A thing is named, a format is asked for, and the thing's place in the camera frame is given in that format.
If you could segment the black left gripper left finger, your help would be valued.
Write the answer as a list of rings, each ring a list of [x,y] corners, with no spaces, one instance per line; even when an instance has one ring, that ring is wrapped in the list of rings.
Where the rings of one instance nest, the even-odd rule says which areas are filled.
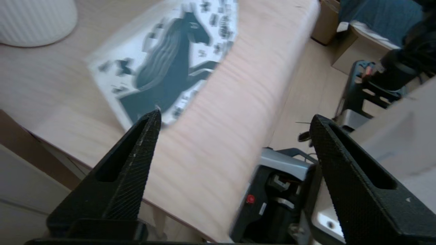
[[[50,235],[141,236],[138,214],[160,129],[160,110],[142,116],[49,215]]]

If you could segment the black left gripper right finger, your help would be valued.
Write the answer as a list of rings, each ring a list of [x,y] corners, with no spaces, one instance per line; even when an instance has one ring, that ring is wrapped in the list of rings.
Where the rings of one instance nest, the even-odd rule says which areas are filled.
[[[436,217],[331,119],[310,137],[347,245],[434,245]]]

